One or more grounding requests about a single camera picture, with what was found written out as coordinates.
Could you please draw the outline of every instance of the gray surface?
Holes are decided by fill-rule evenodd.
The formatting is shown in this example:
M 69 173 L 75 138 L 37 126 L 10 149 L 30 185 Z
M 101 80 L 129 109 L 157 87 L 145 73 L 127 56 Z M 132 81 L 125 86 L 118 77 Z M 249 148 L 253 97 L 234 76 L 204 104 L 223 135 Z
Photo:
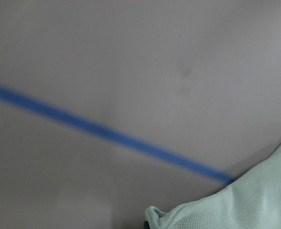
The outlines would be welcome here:
M 281 141 L 281 0 L 0 1 L 0 83 L 237 176 Z M 0 228 L 141 228 L 215 181 L 0 103 Z

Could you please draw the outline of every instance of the light green cloth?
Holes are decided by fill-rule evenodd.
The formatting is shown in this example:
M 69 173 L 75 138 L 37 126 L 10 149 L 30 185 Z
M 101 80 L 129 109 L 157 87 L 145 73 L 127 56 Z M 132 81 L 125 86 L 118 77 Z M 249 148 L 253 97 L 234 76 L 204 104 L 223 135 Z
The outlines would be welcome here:
M 150 229 L 281 229 L 281 146 L 212 196 L 145 213 Z

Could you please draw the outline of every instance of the towel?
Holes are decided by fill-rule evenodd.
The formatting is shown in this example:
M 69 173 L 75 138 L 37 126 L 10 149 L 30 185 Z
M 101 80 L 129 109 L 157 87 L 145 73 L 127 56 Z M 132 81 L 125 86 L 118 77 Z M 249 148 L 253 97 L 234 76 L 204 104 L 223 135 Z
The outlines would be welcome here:
M 150 229 L 281 229 L 281 145 L 220 192 L 145 215 Z

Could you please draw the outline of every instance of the diagonal blue line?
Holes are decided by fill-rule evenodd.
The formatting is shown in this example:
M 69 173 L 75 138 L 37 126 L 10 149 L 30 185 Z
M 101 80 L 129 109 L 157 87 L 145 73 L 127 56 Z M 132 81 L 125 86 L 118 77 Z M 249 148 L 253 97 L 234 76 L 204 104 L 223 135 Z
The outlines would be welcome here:
M 137 138 L 120 133 L 116 130 L 105 127 L 89 119 L 79 117 L 37 99 L 30 98 L 1 85 L 0 99 L 4 102 L 14 104 L 28 111 L 32 111 L 38 115 L 42 115 L 60 123 L 75 127 L 88 134 L 96 135 L 119 145 L 137 150 L 145 155 L 152 156 L 178 167 L 191 170 L 205 177 L 210 177 L 212 179 L 224 182 L 225 184 L 230 184 L 234 181 L 234 179 L 229 175 L 207 165 L 177 155 L 150 143 L 143 142 Z

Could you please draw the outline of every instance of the black object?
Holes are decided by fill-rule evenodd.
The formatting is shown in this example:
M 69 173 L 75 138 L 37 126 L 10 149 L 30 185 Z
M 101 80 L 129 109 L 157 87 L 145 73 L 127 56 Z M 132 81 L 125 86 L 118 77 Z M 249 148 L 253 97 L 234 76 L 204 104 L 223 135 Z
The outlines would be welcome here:
M 150 229 L 148 221 L 144 222 L 144 229 Z

